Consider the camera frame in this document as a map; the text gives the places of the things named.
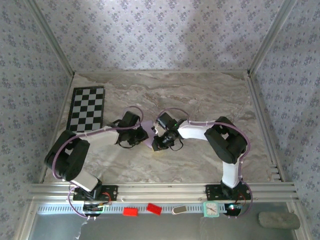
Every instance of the teal clock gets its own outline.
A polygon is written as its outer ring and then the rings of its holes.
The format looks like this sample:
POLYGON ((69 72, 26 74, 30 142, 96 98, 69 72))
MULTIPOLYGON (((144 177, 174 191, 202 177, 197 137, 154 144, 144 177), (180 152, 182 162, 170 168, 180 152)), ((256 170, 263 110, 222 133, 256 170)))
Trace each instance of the teal clock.
POLYGON ((219 206, 216 201, 205 201, 203 203, 203 214, 206 218, 219 217, 219 206))

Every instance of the checkerboard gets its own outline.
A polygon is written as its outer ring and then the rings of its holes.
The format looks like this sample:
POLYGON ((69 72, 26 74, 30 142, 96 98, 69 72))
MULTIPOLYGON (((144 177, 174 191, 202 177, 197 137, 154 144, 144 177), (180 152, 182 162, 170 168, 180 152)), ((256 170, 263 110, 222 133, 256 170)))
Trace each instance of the checkerboard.
POLYGON ((66 129, 81 133, 102 128, 104 101, 103 86, 74 88, 66 129))

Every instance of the red object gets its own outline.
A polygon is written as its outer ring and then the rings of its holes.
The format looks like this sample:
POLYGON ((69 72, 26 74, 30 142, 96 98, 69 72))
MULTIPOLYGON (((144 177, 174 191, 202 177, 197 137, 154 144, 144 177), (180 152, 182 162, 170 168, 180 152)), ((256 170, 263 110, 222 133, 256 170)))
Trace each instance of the red object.
POLYGON ((156 206, 152 203, 149 203, 148 206, 146 207, 146 210, 160 216, 162 208, 160 206, 156 206))
POLYGON ((133 207, 125 207, 123 209, 124 216, 137 217, 138 216, 138 208, 133 207))

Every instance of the patterned wallpaper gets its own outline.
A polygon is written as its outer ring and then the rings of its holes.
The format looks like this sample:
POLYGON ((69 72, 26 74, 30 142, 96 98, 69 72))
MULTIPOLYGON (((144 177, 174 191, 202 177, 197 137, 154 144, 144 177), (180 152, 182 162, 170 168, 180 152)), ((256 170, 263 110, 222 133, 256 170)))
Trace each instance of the patterned wallpaper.
POLYGON ((299 0, 256 80, 289 180, 320 239, 320 2, 299 0))
POLYGON ((37 0, 75 72, 243 70, 283 0, 37 0))
POLYGON ((20 0, 0 2, 0 239, 40 177, 70 79, 20 0))

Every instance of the marble tabletop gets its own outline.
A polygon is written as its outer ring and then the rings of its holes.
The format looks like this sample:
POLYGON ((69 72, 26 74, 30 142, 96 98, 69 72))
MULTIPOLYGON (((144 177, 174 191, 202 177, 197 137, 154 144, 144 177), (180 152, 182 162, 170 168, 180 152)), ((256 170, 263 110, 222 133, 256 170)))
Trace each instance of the marble tabletop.
MULTIPOLYGON (((76 74, 59 123, 58 136, 66 129, 73 88, 89 86, 105 88, 103 125, 121 118, 124 108, 129 105, 141 107, 145 120, 154 121, 160 111, 168 107, 184 109, 192 121, 212 121, 220 116, 229 118, 251 140, 251 151, 242 167, 243 178, 249 182, 271 181, 270 160, 244 79, 216 72, 76 74)), ((184 117, 178 111, 169 114, 177 119, 184 117)), ((132 149, 105 146, 88 152, 83 167, 103 183, 219 182, 222 161, 209 143, 196 139, 185 139, 183 143, 184 147, 179 151, 158 152, 144 144, 132 149)), ((50 169, 44 181, 56 182, 50 169)))

